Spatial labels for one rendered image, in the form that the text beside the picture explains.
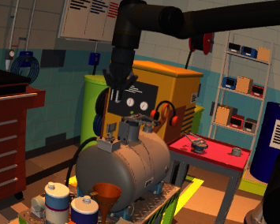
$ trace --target metal shelving unit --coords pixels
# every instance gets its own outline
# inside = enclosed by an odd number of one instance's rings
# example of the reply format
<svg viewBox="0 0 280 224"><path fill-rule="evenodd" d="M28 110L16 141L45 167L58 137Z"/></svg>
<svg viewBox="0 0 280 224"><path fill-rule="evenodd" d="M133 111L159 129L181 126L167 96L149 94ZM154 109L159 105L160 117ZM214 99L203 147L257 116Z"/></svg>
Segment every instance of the metal shelving unit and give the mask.
<svg viewBox="0 0 280 224"><path fill-rule="evenodd" d="M215 126L215 130L214 130L214 134L213 134L212 139L214 139L215 136L216 136L216 130L217 130L218 126L226 128L226 129L232 129L233 131L253 136L252 145L250 147L250 151L251 151L250 156L251 156L252 150L253 150L255 142L256 142L256 136L257 136L257 133L258 133L258 130L259 130L259 122L261 121L261 117L262 117L262 113L263 113L263 105L265 103L265 98L266 98L267 86L268 86L269 75L270 75L270 70L271 70L271 59L272 59L272 54L273 54L273 50L274 50L274 40L271 41L271 52L270 52L269 62L265 62L265 61L261 61L261 60L254 59L254 58L249 58L249 57L246 57L246 56L243 56L243 55L240 55L240 54L235 54L233 52L227 51L227 47L228 47L228 43L229 43L229 38L230 38L230 31L228 31L227 34L226 34L226 45L225 45L225 50L224 50L224 56L223 56L223 59L222 59L222 69L221 69L221 73L220 73L220 77L219 77L219 86L218 86L218 90L217 90L217 94L216 94L215 106L214 106L214 110L213 110L213 115L212 115L212 120L211 120L211 124L210 124L209 133L208 133L208 138L211 138L211 133L212 133L213 125ZM239 92L239 91L234 91L234 90L231 90L231 89L228 89L228 88L223 88L221 86L222 85L223 72L224 72L225 65L226 65L226 55L227 54L233 55L233 56L237 56L237 57L240 57L240 58L246 58L248 60L252 60L252 61L255 61L255 62L260 62L260 63L268 65L266 81L265 81L265 87L264 87L264 91L263 91L263 98L256 97L256 96L250 95L250 94L245 94L245 93ZM223 103L223 99L224 99L224 95L225 95L226 91L232 91L232 92L235 92L237 94L245 95L247 97L251 97L251 98L258 99L258 100L261 101L261 107L259 109L259 116L258 116L258 124L256 126L256 131L255 131L254 134L253 133L245 132L245 131L240 130L240 129L235 129L235 128L232 128L232 127L229 127L229 126L220 125L220 124L217 124L217 123L214 122L215 116L216 116L217 107L218 107L218 99L219 99L219 95L220 95L220 91L221 90L222 90L222 98L220 100L220 104ZM245 170L248 167L250 156L248 158L248 161L246 162Z"/></svg>

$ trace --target wall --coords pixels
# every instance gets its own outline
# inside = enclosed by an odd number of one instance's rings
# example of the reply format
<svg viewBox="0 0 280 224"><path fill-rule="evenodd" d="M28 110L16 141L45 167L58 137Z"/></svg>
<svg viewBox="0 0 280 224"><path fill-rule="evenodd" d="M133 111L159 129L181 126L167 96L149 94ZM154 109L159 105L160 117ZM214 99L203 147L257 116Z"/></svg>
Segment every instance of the wall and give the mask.
<svg viewBox="0 0 280 224"><path fill-rule="evenodd" d="M13 45L15 57L25 50L33 0L20 0ZM9 47L10 31L17 1L0 0L0 69L5 69L4 53ZM40 69L37 80L30 86L46 90L44 107L27 112L26 151L58 140L80 135L81 111L84 97L84 75L91 74L88 65L95 43L57 39L64 0L39 0L36 3L28 50L40 62L43 49L66 50L62 68ZM110 44L99 43L101 61L96 73L102 74L110 64ZM22 69L28 75L29 69Z"/></svg>
<svg viewBox="0 0 280 224"><path fill-rule="evenodd" d="M176 6L182 9L183 12L187 12L221 6L264 2L264 0L151 0L146 2L152 5ZM271 74L268 83L267 97L263 108L264 115L267 102L271 101L280 103L280 26L232 31L230 32L230 38L232 37L234 43L256 49L258 49L258 47L270 49L271 40L274 40ZM204 55L203 52L196 50L192 53L188 67L188 69L202 72L204 74L200 81L200 94L196 103L205 108L199 130L199 134L202 136L207 136L209 133L212 119L210 115L211 105L215 101L216 92L218 90L218 81L222 68L223 51L226 42L226 32L215 33L214 41L215 44L212 53ZM150 60L184 68L189 55L189 42L188 40L179 40L159 33L142 32L140 48L136 51L136 55L137 60ZM267 67L268 66L265 64L252 62L248 59L227 56L224 74L228 72L230 77L244 76L252 78L255 84L264 86ZM237 113L239 115L256 120L258 118L260 101L257 99L226 91L223 103L237 108ZM219 127L215 139L248 149L252 144L251 136Z"/></svg>

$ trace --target drawer handle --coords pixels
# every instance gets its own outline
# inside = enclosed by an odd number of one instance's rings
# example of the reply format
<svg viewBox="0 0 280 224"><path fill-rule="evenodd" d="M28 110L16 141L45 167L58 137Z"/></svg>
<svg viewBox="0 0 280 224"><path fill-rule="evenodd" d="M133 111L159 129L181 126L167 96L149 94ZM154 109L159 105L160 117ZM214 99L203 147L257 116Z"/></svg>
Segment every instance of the drawer handle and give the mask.
<svg viewBox="0 0 280 224"><path fill-rule="evenodd" d="M7 185L7 184L10 184L10 183L13 183L15 181L18 181L18 179L15 177L14 179L11 179L9 181L5 181L3 183L0 184L0 187L4 186L4 185Z"/></svg>
<svg viewBox="0 0 280 224"><path fill-rule="evenodd" d="M9 152L6 152L6 153L2 153L2 154L0 154L0 158L4 157L4 156L7 156L7 155L14 154L14 153L17 153L17 150L13 150L13 151L9 151Z"/></svg>
<svg viewBox="0 0 280 224"><path fill-rule="evenodd" d="M15 138L17 138L17 136L9 136L9 137L6 137L6 138L1 138L0 142L1 141L6 141L6 140L12 140L12 139L15 139Z"/></svg>
<svg viewBox="0 0 280 224"><path fill-rule="evenodd" d="M37 93L28 93L28 94L22 94L22 95L5 96L5 97L0 97L0 101L7 100L7 99L24 98L24 97L35 96L35 95L37 95Z"/></svg>
<svg viewBox="0 0 280 224"><path fill-rule="evenodd" d="M7 171L7 170L11 170L13 168L17 168L17 164L13 164L12 166L7 166L5 168L0 169L0 173L4 172L4 171Z"/></svg>
<svg viewBox="0 0 280 224"><path fill-rule="evenodd" d="M4 122L0 122L0 126L1 126L1 125L8 125L8 124L12 124L12 123L17 123L17 120L11 120L11 121L4 121Z"/></svg>

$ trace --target headphones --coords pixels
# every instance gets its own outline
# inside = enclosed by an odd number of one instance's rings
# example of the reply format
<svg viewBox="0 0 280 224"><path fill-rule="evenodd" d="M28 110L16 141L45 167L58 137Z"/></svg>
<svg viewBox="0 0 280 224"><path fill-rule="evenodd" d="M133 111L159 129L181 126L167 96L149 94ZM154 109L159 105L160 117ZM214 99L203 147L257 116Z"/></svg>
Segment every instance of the headphones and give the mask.
<svg viewBox="0 0 280 224"><path fill-rule="evenodd" d="M164 114L165 110L167 109L167 112L166 112L166 115L163 115L162 117L164 118L167 118L169 116L169 112L170 112L170 105L172 106L173 108L173 116L170 118L170 125L173 126L173 127L177 127L178 125L178 122L179 122L179 117L176 116L176 110L175 110L175 106L170 102L170 101L167 101L167 100L164 100L162 102L160 102L158 104L158 106L156 107L156 110L153 110L151 113L150 113L150 118L158 121L159 119L159 115L160 113L158 112L159 110L159 107L165 103L166 105L162 108L162 114Z"/></svg>

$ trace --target orange funnel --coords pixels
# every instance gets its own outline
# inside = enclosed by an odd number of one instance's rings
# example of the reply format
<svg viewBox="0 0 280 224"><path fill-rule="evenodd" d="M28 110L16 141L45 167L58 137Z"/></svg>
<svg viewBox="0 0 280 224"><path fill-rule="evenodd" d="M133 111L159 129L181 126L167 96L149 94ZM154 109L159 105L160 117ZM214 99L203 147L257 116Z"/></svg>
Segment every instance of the orange funnel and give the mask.
<svg viewBox="0 0 280 224"><path fill-rule="evenodd" d="M122 191L119 189L119 187L107 183L98 183L94 185L92 189L97 193L97 195L95 195L95 199L101 211L101 223L105 224L106 215L109 213L110 209L117 203L118 198L122 194Z"/></svg>

